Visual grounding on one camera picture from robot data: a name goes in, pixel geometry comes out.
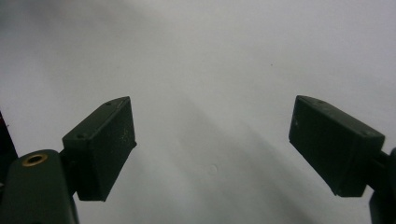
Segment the white surface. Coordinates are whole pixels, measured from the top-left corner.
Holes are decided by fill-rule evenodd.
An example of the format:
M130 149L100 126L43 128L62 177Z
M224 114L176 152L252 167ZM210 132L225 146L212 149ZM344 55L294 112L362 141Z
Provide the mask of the white surface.
M20 155L130 95L138 147L81 223L369 223L289 144L294 98L396 147L394 1L0 2L0 106Z

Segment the screw hole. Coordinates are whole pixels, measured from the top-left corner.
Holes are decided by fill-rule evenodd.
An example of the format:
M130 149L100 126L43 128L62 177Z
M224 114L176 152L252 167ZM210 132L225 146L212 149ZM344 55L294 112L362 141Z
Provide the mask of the screw hole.
M48 158L46 154L35 154L26 158L23 162L23 166L35 166Z

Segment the brass insert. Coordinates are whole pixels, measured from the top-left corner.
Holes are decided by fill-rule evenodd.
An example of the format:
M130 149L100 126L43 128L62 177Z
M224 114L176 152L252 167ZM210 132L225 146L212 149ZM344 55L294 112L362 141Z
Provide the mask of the brass insert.
M47 156L47 154L35 154L32 156L29 156L28 158L26 158L23 162L22 162L22 166L35 166L40 164L41 162L45 161L49 156Z

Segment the white background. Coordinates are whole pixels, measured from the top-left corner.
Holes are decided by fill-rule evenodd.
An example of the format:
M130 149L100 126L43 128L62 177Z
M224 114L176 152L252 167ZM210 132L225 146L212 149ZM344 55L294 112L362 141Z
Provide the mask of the white background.
M0 109L20 156L63 149L132 98L136 147L88 223L369 223L288 139L294 98L327 101L396 147L396 2L0 1Z

